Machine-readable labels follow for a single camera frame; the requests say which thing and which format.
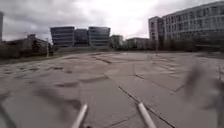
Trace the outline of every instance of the cloudy sky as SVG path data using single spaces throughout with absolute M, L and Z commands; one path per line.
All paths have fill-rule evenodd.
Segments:
M 49 27 L 108 26 L 111 34 L 148 37 L 147 19 L 217 0 L 0 0 L 3 39 L 35 33 L 50 38 Z

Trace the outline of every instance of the ground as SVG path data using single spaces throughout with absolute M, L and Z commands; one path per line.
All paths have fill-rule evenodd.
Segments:
M 66 126 L 49 120 L 55 108 L 43 107 L 42 101 L 29 95 L 40 86 L 51 87 L 71 101 L 74 115 L 87 103 L 85 126 L 93 128 L 144 128 L 138 102 L 145 104 L 158 128 L 215 128 L 214 111 L 183 98 L 185 76 L 196 64 L 209 69 L 212 77 L 224 79 L 224 60 L 203 53 L 84 53 L 1 65 L 0 94 L 11 93 L 3 106 L 23 128 Z

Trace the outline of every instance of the pole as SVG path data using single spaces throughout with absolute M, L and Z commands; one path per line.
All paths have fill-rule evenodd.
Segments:
M 87 104 L 82 106 L 81 110 L 79 111 L 79 114 L 78 114 L 78 117 L 77 117 L 76 121 L 72 125 L 72 128 L 80 128 L 80 126 L 83 123 L 84 118 L 86 116 L 87 109 L 88 109 Z
M 46 50 L 47 50 L 47 58 L 48 58 L 49 57 L 49 46 L 48 46 L 49 45 L 48 44 L 49 42 L 48 42 L 48 38 L 46 38 L 46 41 L 47 41 L 47 49 Z
M 155 123 L 153 122 L 152 118 L 148 114 L 148 112 L 147 112 L 145 106 L 143 105 L 143 103 L 139 103 L 138 108 L 139 108 L 139 110 L 142 114 L 142 117 L 145 120 L 146 125 L 148 126 L 147 128 L 156 128 Z

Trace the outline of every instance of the building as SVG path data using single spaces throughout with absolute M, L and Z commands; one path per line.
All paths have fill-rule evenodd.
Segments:
M 148 20 L 150 41 L 157 44 L 157 48 L 162 49 L 164 42 L 164 22 L 163 19 L 156 16 Z
M 110 45 L 112 48 L 118 49 L 123 43 L 123 36 L 121 35 L 112 35 L 110 37 Z
M 4 14 L 0 12 L 0 41 L 2 41 L 3 17 L 4 17 Z
M 46 55 L 47 48 L 49 53 L 53 53 L 51 43 L 36 38 L 35 34 L 31 34 L 26 38 L 3 41 L 0 48 L 0 57 L 11 58 Z
M 139 37 L 129 38 L 125 42 L 126 47 L 128 49 L 146 50 L 152 47 L 148 38 L 139 38 Z
M 110 28 L 89 27 L 89 43 L 92 47 L 109 46 Z
M 89 35 L 87 29 L 75 30 L 75 47 L 89 46 Z
M 223 39 L 224 1 L 171 13 L 163 16 L 162 19 L 165 42 Z M 154 34 L 151 27 L 149 27 L 149 32 L 150 36 Z
M 52 27 L 50 28 L 52 42 L 55 47 L 70 47 L 75 42 L 75 27 Z

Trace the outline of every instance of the lamp post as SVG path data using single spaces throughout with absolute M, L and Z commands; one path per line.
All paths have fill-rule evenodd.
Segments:
M 48 57 L 49 57 L 49 46 L 48 46 L 49 44 L 48 44 L 48 38 L 46 38 L 46 41 L 47 41 L 47 49 L 46 49 L 46 50 L 47 50 L 47 58 L 48 58 Z

